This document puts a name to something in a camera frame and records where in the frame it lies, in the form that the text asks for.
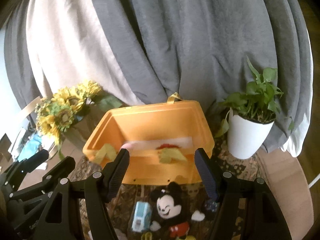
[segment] red shorts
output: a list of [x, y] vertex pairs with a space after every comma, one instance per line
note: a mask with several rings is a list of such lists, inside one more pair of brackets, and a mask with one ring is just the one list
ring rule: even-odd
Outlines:
[[172, 227], [169, 227], [170, 237], [180, 237], [185, 236], [189, 230], [189, 223], [184, 222]]

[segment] yellow ribbon handle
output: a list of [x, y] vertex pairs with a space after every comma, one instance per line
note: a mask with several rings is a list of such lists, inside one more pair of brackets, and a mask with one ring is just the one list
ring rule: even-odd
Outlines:
[[141, 236], [141, 240], [152, 240], [152, 233], [146, 232]]
[[167, 104], [173, 104], [175, 99], [182, 100], [178, 92], [175, 92], [174, 94], [168, 97]]

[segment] pothos plant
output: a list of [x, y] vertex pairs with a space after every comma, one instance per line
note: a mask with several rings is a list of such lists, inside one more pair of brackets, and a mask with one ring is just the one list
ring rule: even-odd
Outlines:
[[[271, 123], [276, 119], [276, 113], [280, 112], [280, 107], [275, 101], [275, 97], [281, 98], [283, 95], [280, 88], [272, 84], [277, 77], [277, 69], [267, 67], [263, 70], [263, 73], [260, 74], [253, 67], [248, 57], [247, 62], [254, 81], [247, 83], [245, 93], [232, 93], [221, 104], [226, 107], [231, 107], [236, 114], [249, 121], [262, 124]], [[229, 112], [226, 118], [222, 120], [221, 127], [215, 137], [220, 137], [228, 131], [229, 124], [227, 117]], [[291, 118], [288, 129], [292, 130], [293, 125]]]

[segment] brown carpet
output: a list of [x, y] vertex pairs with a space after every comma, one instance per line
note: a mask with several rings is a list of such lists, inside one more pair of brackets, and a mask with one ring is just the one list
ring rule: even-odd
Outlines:
[[[260, 158], [256, 154], [247, 160], [238, 160], [234, 158], [227, 151], [224, 137], [216, 140], [213, 155], [218, 157], [217, 162], [223, 171], [229, 171], [240, 179], [255, 180], [257, 177], [262, 177], [268, 183], [268, 178]], [[71, 174], [70, 180], [76, 181], [85, 179], [92, 173], [100, 170], [100, 166], [90, 163], [87, 158], [83, 156]], [[133, 233], [131, 231], [134, 205], [137, 201], [146, 201], [152, 204], [148, 196], [150, 191], [154, 188], [155, 186], [122, 184], [117, 197], [109, 204], [106, 204], [113, 226], [124, 232], [129, 240], [141, 239], [141, 234]], [[184, 191], [183, 200], [189, 207], [190, 213], [200, 209], [203, 201], [208, 198], [202, 183], [185, 184], [182, 185], [182, 189]], [[244, 223], [244, 207], [245, 199], [241, 199], [232, 240], [240, 239]], [[85, 208], [85, 200], [80, 200], [80, 213], [84, 235], [85, 238], [89, 240], [88, 231], [90, 230], [90, 227]], [[205, 239], [210, 228], [213, 226], [213, 223], [214, 221], [207, 219], [202, 222], [191, 221], [189, 235], [195, 236], [198, 240]], [[168, 229], [161, 228], [158, 232], [153, 234], [153, 240], [158, 240], [160, 238], [166, 240], [169, 238], [168, 235]]]

